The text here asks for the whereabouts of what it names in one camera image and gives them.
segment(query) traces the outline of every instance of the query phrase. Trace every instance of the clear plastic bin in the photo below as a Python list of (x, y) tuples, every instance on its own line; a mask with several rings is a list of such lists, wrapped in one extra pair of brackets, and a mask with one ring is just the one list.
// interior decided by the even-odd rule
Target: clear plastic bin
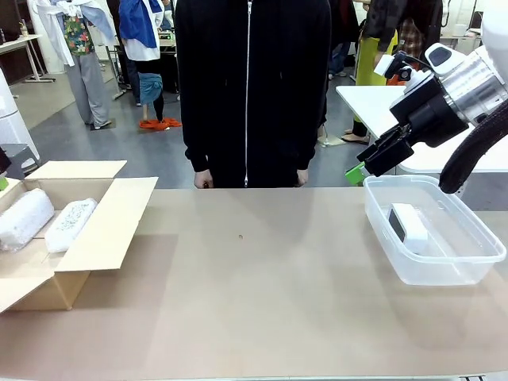
[[(506, 248), (458, 197), (422, 175), (368, 177), (365, 211), (400, 279), (418, 286), (477, 284)], [(428, 230), (425, 250), (407, 250), (388, 222), (392, 203), (411, 204)]]

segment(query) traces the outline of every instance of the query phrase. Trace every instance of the black hoodie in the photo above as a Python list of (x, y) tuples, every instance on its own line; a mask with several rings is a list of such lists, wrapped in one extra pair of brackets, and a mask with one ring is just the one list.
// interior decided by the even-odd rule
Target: black hoodie
[(194, 170), (216, 187), (295, 185), (325, 104), (328, 0), (179, 0), (175, 27)]

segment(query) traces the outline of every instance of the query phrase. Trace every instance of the brown tabletop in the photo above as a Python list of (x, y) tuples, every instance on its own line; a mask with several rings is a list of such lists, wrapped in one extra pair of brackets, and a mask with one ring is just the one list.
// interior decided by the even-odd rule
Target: brown tabletop
[[(508, 242), (508, 214), (481, 214)], [(0, 316), (0, 376), (470, 375), (508, 368), (508, 288), (409, 287), (361, 189), (156, 190), (120, 271)]]

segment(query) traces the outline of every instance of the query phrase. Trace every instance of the open cardboard box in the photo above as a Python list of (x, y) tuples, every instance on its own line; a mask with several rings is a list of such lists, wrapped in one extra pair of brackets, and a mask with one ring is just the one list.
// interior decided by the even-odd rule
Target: open cardboard box
[(0, 312), (70, 310), (90, 271), (121, 267), (157, 178), (114, 179), (125, 161), (50, 161), (25, 181), (9, 179), (0, 213), (40, 188), (55, 210), (93, 198), (98, 206), (65, 253), (49, 255), (42, 231), (19, 252), (0, 252)]

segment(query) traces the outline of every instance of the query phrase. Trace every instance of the bubble-wrapped item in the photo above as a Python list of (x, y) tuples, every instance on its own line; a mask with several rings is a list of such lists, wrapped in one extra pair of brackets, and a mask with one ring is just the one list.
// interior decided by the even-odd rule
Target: bubble-wrapped item
[(54, 215), (55, 208), (43, 190), (26, 192), (0, 215), (0, 248), (25, 247)]
[(97, 202), (88, 198), (71, 202), (63, 208), (62, 213), (44, 235), (48, 252), (50, 254), (66, 252), (85, 227), (96, 207)]

